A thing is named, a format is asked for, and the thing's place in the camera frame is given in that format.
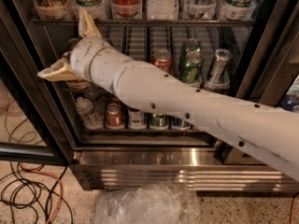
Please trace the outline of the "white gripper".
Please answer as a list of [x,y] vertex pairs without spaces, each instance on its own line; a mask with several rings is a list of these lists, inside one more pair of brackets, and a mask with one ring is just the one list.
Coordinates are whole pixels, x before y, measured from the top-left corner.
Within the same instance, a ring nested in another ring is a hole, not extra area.
[[51,82],[76,80],[79,77],[96,85],[106,84],[107,64],[102,51],[105,40],[96,27],[93,17],[85,8],[78,11],[78,34],[81,39],[71,52],[70,63],[66,58],[59,59],[37,75]]

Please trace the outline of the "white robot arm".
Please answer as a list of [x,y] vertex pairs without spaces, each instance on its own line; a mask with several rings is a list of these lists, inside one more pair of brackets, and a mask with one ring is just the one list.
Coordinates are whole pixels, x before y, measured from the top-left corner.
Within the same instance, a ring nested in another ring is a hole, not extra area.
[[183,119],[292,179],[299,180],[299,114],[196,89],[110,46],[79,11],[82,39],[69,59],[37,73],[49,81],[84,79],[146,113]]

